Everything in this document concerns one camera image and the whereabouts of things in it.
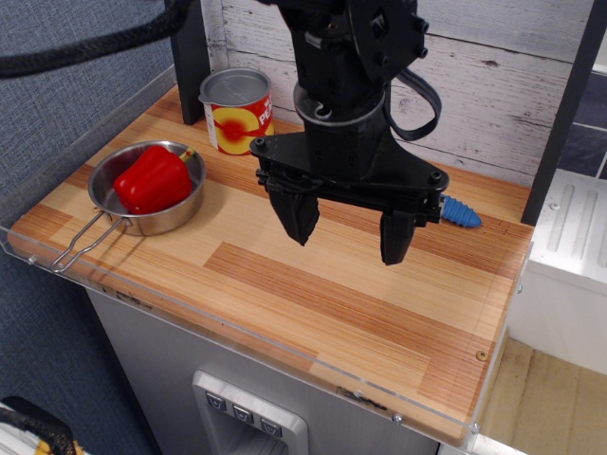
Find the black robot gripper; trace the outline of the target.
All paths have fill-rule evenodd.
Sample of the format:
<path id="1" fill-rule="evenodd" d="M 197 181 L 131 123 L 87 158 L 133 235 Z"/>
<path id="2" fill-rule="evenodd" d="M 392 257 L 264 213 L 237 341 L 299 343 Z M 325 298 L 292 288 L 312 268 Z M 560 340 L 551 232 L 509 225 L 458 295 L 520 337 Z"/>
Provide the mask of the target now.
<path id="1" fill-rule="evenodd" d="M 301 86 L 294 100 L 303 131 L 250 144 L 259 183 L 286 234 L 304 246 L 322 199 L 377 210 L 382 261 L 400 264 L 415 226 L 439 221 L 448 175 L 398 144 L 385 91 L 347 110 L 314 99 Z"/>

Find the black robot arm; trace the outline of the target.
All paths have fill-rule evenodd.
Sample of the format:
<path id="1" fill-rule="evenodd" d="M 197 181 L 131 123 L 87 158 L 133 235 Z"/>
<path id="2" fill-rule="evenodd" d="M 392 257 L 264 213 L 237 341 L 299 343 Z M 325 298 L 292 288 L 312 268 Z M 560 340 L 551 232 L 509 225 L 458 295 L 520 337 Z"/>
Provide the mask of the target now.
<path id="1" fill-rule="evenodd" d="M 414 231 L 441 217 L 446 173 L 403 143 L 426 137 L 436 121 L 406 130 L 391 114 L 400 81 L 439 113 L 435 90 L 410 70 L 425 57 L 427 22 L 414 1 L 282 1 L 298 80 L 298 134 L 257 138 L 257 177 L 287 235 L 306 243 L 319 200 L 377 210 L 387 265 L 404 259 Z"/>

